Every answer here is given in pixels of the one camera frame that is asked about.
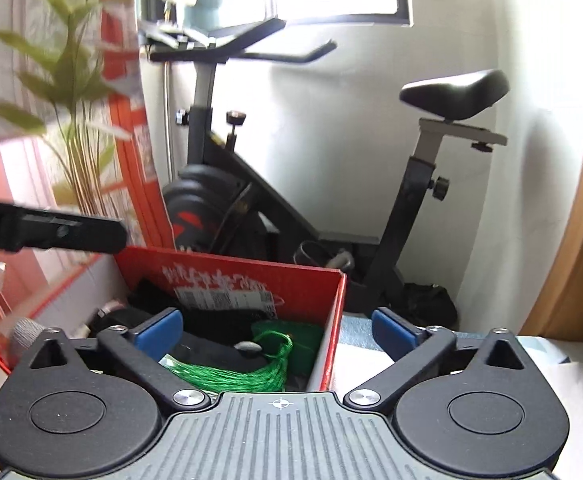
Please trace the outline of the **black dotted glove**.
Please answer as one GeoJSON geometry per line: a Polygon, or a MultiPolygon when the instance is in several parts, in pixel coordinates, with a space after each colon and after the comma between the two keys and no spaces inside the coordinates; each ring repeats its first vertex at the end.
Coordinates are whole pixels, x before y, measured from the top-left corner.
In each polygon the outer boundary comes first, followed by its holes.
{"type": "Polygon", "coordinates": [[[238,350],[237,344],[252,341],[252,325],[265,321],[260,310],[205,311],[182,306],[177,299],[144,278],[120,307],[102,307],[87,321],[93,337],[110,326],[119,324],[134,328],[168,308],[183,315],[183,334],[169,351],[177,361],[207,367],[248,373],[264,367],[268,359],[262,350],[238,350]]]}

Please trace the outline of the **printed white tablecloth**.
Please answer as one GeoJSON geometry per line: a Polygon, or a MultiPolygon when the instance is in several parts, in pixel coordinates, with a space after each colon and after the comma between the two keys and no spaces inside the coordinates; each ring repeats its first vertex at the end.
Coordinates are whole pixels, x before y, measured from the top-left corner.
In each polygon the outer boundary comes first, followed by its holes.
{"type": "Polygon", "coordinates": [[[0,386],[2,479],[583,479],[557,393],[505,328],[431,326],[343,396],[209,394],[112,326],[43,330],[0,386]]]}

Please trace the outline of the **red strawberry cardboard box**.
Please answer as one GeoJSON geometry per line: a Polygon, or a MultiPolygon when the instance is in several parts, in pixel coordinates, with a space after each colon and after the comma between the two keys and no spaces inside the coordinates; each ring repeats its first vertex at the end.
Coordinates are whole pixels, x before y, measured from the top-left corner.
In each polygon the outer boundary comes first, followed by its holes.
{"type": "Polygon", "coordinates": [[[323,328],[308,388],[331,388],[347,279],[339,271],[199,252],[129,247],[96,256],[23,301],[0,322],[18,318],[75,332],[112,300],[122,301],[144,278],[184,307],[205,311],[260,310],[269,318],[323,328]]]}

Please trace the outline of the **black exercise bike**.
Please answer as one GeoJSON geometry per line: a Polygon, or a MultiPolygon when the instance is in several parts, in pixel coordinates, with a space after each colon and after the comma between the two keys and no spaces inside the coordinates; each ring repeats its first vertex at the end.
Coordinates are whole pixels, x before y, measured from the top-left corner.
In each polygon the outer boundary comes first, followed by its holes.
{"type": "Polygon", "coordinates": [[[145,28],[150,62],[195,68],[186,157],[162,191],[180,249],[349,276],[348,310],[456,295],[488,154],[473,124],[507,95],[500,70],[457,68],[398,25],[269,18],[225,40],[145,28]]]}

